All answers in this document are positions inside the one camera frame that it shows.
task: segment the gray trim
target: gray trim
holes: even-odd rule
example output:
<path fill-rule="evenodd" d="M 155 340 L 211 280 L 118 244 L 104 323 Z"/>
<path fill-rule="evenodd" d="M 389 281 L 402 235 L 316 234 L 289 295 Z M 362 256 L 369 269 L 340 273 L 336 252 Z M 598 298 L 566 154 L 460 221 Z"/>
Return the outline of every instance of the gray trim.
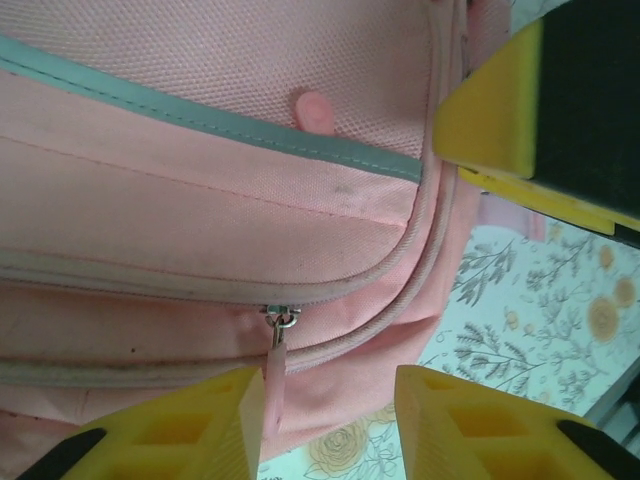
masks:
<path fill-rule="evenodd" d="M 0 68 L 180 127 L 298 157 L 420 182 L 418 159 L 313 135 L 167 95 L 0 35 Z"/>

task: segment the zipper pull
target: zipper pull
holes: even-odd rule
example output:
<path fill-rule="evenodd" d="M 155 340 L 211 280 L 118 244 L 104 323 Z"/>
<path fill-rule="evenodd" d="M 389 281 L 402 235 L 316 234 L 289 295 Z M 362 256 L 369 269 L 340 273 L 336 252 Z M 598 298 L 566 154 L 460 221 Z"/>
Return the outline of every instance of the zipper pull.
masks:
<path fill-rule="evenodd" d="M 280 430 L 284 409 L 284 383 L 286 371 L 287 344 L 284 331 L 298 321 L 299 309 L 281 305 L 268 305 L 267 324 L 273 328 L 271 349 L 267 354 L 265 369 L 265 409 L 262 436 L 270 438 Z"/>

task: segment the black panel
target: black panel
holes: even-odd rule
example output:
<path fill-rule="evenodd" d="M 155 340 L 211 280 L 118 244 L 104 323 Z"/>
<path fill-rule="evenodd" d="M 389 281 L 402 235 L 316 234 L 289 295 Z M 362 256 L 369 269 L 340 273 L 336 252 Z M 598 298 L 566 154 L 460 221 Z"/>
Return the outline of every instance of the black panel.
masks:
<path fill-rule="evenodd" d="M 561 420 L 558 428 L 615 480 L 640 479 L 640 460 L 606 433 L 571 420 Z"/>
<path fill-rule="evenodd" d="M 95 428 L 60 442 L 16 480 L 60 480 L 102 440 L 107 431 Z"/>
<path fill-rule="evenodd" d="M 640 1 L 544 18 L 534 181 L 640 218 Z"/>

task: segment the stitching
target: stitching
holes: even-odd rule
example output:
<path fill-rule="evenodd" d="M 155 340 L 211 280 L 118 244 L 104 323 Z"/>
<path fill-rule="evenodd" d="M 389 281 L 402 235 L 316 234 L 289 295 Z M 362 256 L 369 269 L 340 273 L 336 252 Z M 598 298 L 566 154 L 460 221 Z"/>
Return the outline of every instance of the stitching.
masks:
<path fill-rule="evenodd" d="M 297 210 L 297 211 L 309 212 L 309 213 L 316 213 L 316 214 L 319 214 L 319 215 L 327 215 L 329 217 L 346 218 L 346 219 L 357 220 L 357 221 L 361 221 L 361 222 L 377 223 L 377 224 L 386 225 L 386 226 L 389 226 L 389 227 L 402 227 L 402 228 L 406 227 L 406 224 L 403 224 L 403 223 L 382 222 L 382 221 L 379 221 L 379 220 L 372 220 L 370 218 L 353 217 L 353 216 L 350 216 L 350 215 L 342 215 L 340 213 L 330 213 L 330 212 L 324 212 L 322 210 L 313 210 L 311 208 L 296 207 L 296 206 L 293 206 L 293 205 L 287 205 L 286 203 L 276 202 L 275 200 L 267 200 L 267 199 L 264 199 L 264 198 L 259 198 L 259 197 L 254 197 L 254 196 L 251 196 L 251 195 L 247 195 L 247 194 L 244 194 L 244 193 L 232 192 L 230 190 L 225 190 L 223 188 L 218 188 L 218 187 L 212 187 L 210 185 L 201 185 L 199 183 L 187 182 L 185 180 L 180 180 L 180 179 L 177 179 L 177 178 L 165 177 L 163 175 L 158 175 L 157 173 L 145 172 L 145 171 L 142 171 L 142 170 L 137 170 L 137 169 L 134 169 L 134 168 L 125 167 L 125 166 L 122 166 L 122 165 L 113 165 L 111 163 L 102 162 L 100 160 L 93 160 L 91 158 L 81 157 L 79 155 L 74 155 L 72 153 L 61 152 L 61 151 L 55 150 L 53 148 L 46 148 L 46 147 L 42 147 L 40 145 L 34 145 L 32 143 L 23 142 L 21 140 L 15 140 L 13 138 L 5 137 L 4 135 L 0 135 L 0 139 L 8 140 L 9 142 L 17 143 L 17 144 L 20 144 L 20 145 L 25 145 L 27 147 L 33 147 L 33 148 L 36 148 L 36 149 L 41 150 L 43 152 L 56 153 L 58 155 L 64 155 L 65 157 L 74 158 L 76 160 L 83 160 L 85 162 L 94 163 L 96 165 L 100 165 L 100 166 L 106 167 L 106 168 L 113 168 L 115 170 L 123 170 L 125 172 L 135 173 L 135 174 L 138 174 L 138 175 L 144 175 L 144 176 L 151 177 L 151 178 L 158 178 L 158 179 L 162 179 L 162 180 L 167 180 L 167 181 L 178 183 L 178 184 L 185 185 L 185 186 L 188 186 L 188 187 L 205 188 L 207 190 L 211 190 L 211 191 L 214 191 L 214 192 L 226 193 L 226 194 L 229 194 L 229 195 L 233 195 L 233 196 L 236 196 L 236 197 L 241 197 L 241 198 L 248 199 L 248 200 L 255 200 L 257 202 L 263 202 L 263 203 L 268 203 L 270 205 L 277 205 L 279 207 L 289 208 L 291 210 Z"/>
<path fill-rule="evenodd" d="M 23 64 L 18 63 L 18 62 L 14 62 L 13 60 L 9 60 L 8 58 L 2 57 L 2 56 L 0 56 L 0 60 L 3 60 L 3 61 L 5 61 L 5 62 L 7 62 L 9 64 L 12 64 L 12 65 L 16 65 L 18 67 L 30 70 L 30 71 L 38 73 L 40 75 L 44 75 L 44 76 L 52 78 L 54 80 L 66 83 L 66 84 L 71 85 L 73 87 L 81 88 L 81 89 L 86 90 L 88 92 L 95 93 L 97 95 L 101 95 L 101 96 L 110 98 L 112 100 L 116 100 L 116 101 L 119 101 L 119 102 L 124 102 L 127 105 L 131 105 L 131 106 L 134 106 L 136 108 L 139 108 L 139 109 L 142 109 L 142 110 L 147 110 L 147 111 L 150 111 L 150 112 L 153 112 L 153 113 L 156 113 L 156 114 L 164 115 L 167 118 L 172 118 L 174 120 L 178 120 L 178 121 L 181 121 L 181 122 L 186 122 L 186 123 L 189 123 L 191 125 L 195 125 L 195 126 L 198 126 L 198 127 L 204 127 L 204 128 L 207 128 L 207 129 L 219 132 L 219 133 L 230 134 L 230 135 L 237 136 L 237 137 L 240 137 L 240 138 L 253 140 L 255 142 L 259 142 L 259 143 L 262 143 L 264 145 L 269 145 L 269 146 L 272 146 L 272 147 L 285 147 L 287 149 L 290 149 L 290 150 L 293 150 L 293 151 L 297 151 L 297 152 L 306 153 L 306 154 L 329 156 L 329 157 L 335 158 L 337 160 L 350 161 L 350 162 L 353 162 L 353 163 L 358 163 L 358 164 L 361 164 L 361 165 L 365 165 L 367 167 L 376 168 L 376 169 L 379 169 L 379 170 L 385 171 L 385 172 L 395 172 L 395 173 L 407 175 L 409 178 L 411 178 L 412 180 L 415 180 L 415 181 L 419 181 L 420 180 L 420 175 L 417 175 L 417 174 L 415 174 L 413 172 L 409 172 L 409 171 L 402 170 L 402 169 L 399 169 L 399 168 L 384 167 L 382 165 L 377 165 L 375 163 L 368 163 L 368 162 L 365 162 L 363 160 L 359 160 L 357 158 L 348 157 L 348 156 L 344 156 L 344 155 L 339 155 L 339 154 L 336 154 L 336 153 L 323 152 L 323 151 L 320 151 L 320 150 L 311 150 L 311 149 L 307 149 L 307 148 L 304 148 L 304 147 L 298 147 L 298 146 L 295 146 L 295 145 L 288 145 L 288 144 L 284 144 L 284 143 L 274 142 L 272 140 L 267 140 L 267 139 L 261 138 L 261 137 L 254 137 L 252 135 L 247 135 L 245 133 L 236 132 L 234 130 L 229 130 L 229 129 L 226 129 L 226 128 L 218 127 L 216 125 L 210 125 L 208 123 L 204 123 L 204 122 L 200 122 L 200 121 L 197 121 L 197 120 L 192 120 L 190 118 L 185 118 L 185 117 L 181 117 L 181 116 L 178 116 L 178 115 L 174 115 L 174 114 L 171 114 L 169 112 L 165 112 L 163 110 L 159 110 L 159 109 L 157 109 L 155 107 L 151 107 L 151 106 L 148 106 L 148 105 L 143 105 L 143 104 L 140 104 L 140 103 L 136 103 L 136 102 L 133 102 L 131 100 L 126 100 L 124 98 L 120 98 L 120 97 L 117 97 L 115 95 L 111 95 L 109 93 L 102 92 L 100 90 L 95 90 L 93 88 L 86 87 L 86 86 L 81 85 L 79 83 L 71 82 L 71 81 L 69 81 L 69 80 L 67 80 L 65 78 L 61 78 L 61 77 L 57 77 L 55 75 L 51 75 L 48 72 L 29 67 L 27 65 L 23 65 Z"/>

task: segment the pink backpack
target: pink backpack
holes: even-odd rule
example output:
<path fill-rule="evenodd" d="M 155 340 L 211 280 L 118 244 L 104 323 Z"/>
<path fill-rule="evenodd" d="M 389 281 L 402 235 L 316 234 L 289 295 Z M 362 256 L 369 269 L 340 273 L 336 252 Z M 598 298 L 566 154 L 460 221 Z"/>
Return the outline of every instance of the pink backpack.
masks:
<path fill-rule="evenodd" d="M 476 217 L 429 147 L 508 37 L 466 3 L 0 0 L 0 477 L 267 357 L 263 459 L 390 401 Z"/>

